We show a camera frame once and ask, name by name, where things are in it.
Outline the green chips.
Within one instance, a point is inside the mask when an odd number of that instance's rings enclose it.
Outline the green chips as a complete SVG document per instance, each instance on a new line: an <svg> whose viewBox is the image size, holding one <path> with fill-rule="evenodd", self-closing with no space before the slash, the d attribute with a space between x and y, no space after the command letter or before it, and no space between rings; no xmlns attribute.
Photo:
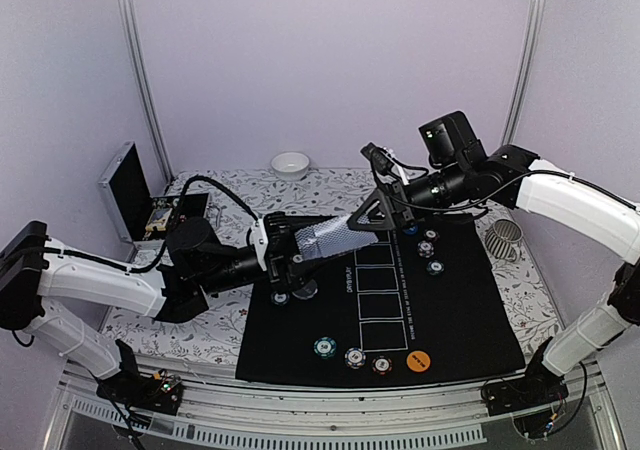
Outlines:
<svg viewBox="0 0 640 450"><path fill-rule="evenodd" d="M444 264L438 260L430 260L426 266L427 273L432 276L441 275L444 272L444 269Z"/></svg>
<svg viewBox="0 0 640 450"><path fill-rule="evenodd" d="M313 350L322 359L332 358L336 354L337 343L331 337L321 337L314 342Z"/></svg>
<svg viewBox="0 0 640 450"><path fill-rule="evenodd" d="M274 305L284 306L289 302L290 295L288 293L280 294L280 293L277 293L277 292L273 292L270 295L270 300L271 300L271 303L274 304Z"/></svg>

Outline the black dealer button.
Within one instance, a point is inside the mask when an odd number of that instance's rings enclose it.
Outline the black dealer button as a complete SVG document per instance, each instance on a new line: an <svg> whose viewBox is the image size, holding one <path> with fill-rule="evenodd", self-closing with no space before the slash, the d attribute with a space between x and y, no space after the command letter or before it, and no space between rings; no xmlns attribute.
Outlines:
<svg viewBox="0 0 640 450"><path fill-rule="evenodd" d="M292 295L302 301L312 299L318 292L318 285L315 280L310 280L299 289L292 292Z"/></svg>

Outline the grey playing card deck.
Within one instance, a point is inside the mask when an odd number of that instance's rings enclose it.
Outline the grey playing card deck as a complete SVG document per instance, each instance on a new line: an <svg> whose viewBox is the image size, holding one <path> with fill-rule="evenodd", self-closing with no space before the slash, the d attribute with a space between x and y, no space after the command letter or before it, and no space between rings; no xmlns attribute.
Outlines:
<svg viewBox="0 0 640 450"><path fill-rule="evenodd" d="M302 261L324 260L377 244L375 232L353 230L351 214L312 215L293 219L296 254Z"/></svg>

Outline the red white chips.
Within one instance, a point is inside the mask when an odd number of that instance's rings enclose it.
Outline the red white chips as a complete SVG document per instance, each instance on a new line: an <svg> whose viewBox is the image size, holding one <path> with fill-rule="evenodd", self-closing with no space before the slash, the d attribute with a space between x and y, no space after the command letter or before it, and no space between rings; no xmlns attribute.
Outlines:
<svg viewBox="0 0 640 450"><path fill-rule="evenodd" d="M390 357L379 355L372 359L371 368L375 374L384 376L393 370L393 361Z"/></svg>
<svg viewBox="0 0 640 450"><path fill-rule="evenodd" d="M436 242L440 239L440 234L433 229L426 229L423 232L424 239L428 242Z"/></svg>

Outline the blue peach poker chip stack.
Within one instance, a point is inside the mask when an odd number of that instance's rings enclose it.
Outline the blue peach poker chip stack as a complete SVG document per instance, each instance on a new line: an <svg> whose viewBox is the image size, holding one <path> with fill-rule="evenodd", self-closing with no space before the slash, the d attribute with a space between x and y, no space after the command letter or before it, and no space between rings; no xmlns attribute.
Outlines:
<svg viewBox="0 0 640 450"><path fill-rule="evenodd" d="M366 363L366 354L358 347L349 348L344 354L344 363L350 369L359 369Z"/></svg>

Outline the orange big blind button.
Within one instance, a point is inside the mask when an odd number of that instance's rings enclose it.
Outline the orange big blind button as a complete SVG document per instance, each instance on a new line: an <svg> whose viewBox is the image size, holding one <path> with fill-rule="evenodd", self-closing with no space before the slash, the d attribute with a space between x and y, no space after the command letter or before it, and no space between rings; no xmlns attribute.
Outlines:
<svg viewBox="0 0 640 450"><path fill-rule="evenodd" d="M406 356L406 365L414 373L424 373L431 367L431 358L425 351L414 350Z"/></svg>

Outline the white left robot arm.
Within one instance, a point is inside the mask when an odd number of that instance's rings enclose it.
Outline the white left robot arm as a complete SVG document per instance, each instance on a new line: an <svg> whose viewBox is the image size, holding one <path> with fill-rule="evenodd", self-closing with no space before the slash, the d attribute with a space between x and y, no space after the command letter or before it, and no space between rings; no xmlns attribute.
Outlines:
<svg viewBox="0 0 640 450"><path fill-rule="evenodd" d="M84 253L49 236L32 220L1 251L1 327L33 335L83 365L128 404L148 396L132 350L91 329L60 300L70 298L119 307L163 323L185 323L208 309L207 298L266 282L280 293L307 285L318 264L296 240L314 217L282 212L255 217L250 242L222 243L204 216L169 223L159 253L145 266Z"/></svg>

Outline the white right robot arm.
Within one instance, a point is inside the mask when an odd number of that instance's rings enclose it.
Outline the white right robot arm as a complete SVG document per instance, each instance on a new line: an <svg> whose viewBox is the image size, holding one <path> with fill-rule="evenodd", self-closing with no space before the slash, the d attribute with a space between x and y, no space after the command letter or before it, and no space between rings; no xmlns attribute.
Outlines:
<svg viewBox="0 0 640 450"><path fill-rule="evenodd" d="M611 250L623 263L610 294L544 343L517 385L537 406L556 379L639 322L639 206L507 144L487 154L466 115L454 111L422 125L433 173L375 190L349 218L354 231L408 228L421 219L495 202L563 225Z"/></svg>

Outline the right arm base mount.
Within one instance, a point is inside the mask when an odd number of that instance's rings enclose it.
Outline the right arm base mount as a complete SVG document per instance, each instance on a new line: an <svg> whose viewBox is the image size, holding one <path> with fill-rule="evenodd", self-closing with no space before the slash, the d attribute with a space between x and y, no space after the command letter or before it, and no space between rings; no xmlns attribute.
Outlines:
<svg viewBox="0 0 640 450"><path fill-rule="evenodd" d="M515 414L544 406L545 410L516 416L513 420L520 436L537 440L548 437L554 430L569 391L562 377L522 375L486 382L481 387L480 396L490 416Z"/></svg>

